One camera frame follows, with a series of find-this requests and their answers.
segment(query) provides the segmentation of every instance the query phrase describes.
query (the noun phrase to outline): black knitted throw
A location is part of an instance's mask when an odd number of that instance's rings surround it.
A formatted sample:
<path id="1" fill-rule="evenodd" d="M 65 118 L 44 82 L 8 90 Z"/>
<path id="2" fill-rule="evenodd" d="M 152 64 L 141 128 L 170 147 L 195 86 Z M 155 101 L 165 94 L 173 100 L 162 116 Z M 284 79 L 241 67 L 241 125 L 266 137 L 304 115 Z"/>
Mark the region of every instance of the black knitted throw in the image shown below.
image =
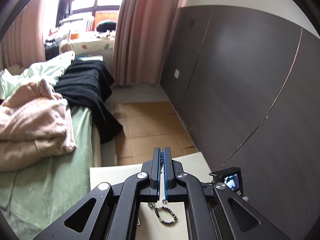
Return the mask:
<path id="1" fill-rule="evenodd" d="M 75 60 L 54 87 L 54 91 L 61 94 L 70 107 L 85 106 L 91 109 L 101 143 L 110 141 L 123 129 L 104 104 L 112 94 L 110 85 L 113 83 L 114 79 L 104 62 Z"/>

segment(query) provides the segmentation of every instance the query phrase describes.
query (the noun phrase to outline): white light switch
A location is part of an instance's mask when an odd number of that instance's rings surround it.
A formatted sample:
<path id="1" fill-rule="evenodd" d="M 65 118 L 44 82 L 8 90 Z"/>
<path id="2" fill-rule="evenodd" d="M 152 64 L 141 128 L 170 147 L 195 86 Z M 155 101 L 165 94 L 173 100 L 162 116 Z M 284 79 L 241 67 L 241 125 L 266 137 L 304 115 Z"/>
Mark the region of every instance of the white light switch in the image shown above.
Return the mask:
<path id="1" fill-rule="evenodd" d="M 178 79 L 179 74 L 180 74 L 180 71 L 179 71 L 178 69 L 176 69 L 176 71 L 175 71 L 175 73 L 174 73 L 174 77 L 175 77 L 176 79 Z"/>

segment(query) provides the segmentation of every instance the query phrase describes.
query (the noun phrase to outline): device screen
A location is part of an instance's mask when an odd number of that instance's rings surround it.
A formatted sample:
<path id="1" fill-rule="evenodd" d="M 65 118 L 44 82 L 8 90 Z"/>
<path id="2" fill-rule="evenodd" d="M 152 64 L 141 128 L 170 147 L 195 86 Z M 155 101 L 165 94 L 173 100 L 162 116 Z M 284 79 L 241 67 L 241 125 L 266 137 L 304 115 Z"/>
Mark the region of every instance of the device screen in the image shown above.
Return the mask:
<path id="1" fill-rule="evenodd" d="M 226 184 L 232 190 L 237 190 L 239 188 L 239 178 L 238 174 L 232 174 L 224 178 L 224 184 Z"/>

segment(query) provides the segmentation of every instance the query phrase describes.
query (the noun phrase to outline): green bed sheet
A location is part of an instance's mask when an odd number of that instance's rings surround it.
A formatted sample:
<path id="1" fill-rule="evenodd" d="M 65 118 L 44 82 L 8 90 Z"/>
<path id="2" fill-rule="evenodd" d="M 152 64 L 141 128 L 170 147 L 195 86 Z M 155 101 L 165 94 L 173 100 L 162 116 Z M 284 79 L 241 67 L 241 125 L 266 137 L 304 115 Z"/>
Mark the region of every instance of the green bed sheet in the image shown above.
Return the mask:
<path id="1" fill-rule="evenodd" d="M 71 109 L 77 150 L 0 172 L 0 209 L 20 240 L 31 240 L 90 191 L 92 114 Z"/>

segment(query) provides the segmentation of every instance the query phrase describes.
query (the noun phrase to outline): pink curtain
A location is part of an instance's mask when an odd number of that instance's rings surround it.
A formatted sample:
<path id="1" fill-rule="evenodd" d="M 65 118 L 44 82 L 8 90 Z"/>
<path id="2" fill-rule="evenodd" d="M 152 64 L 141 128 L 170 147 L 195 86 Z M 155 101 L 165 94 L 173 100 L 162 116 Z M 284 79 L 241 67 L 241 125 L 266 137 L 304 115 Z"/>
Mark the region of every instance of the pink curtain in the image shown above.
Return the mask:
<path id="1" fill-rule="evenodd" d="M 111 67 L 116 85 L 160 81 L 178 1 L 122 1 Z"/>
<path id="2" fill-rule="evenodd" d="M 1 42 L 5 67 L 28 68 L 45 61 L 42 21 L 45 0 L 31 0 L 14 20 Z"/>

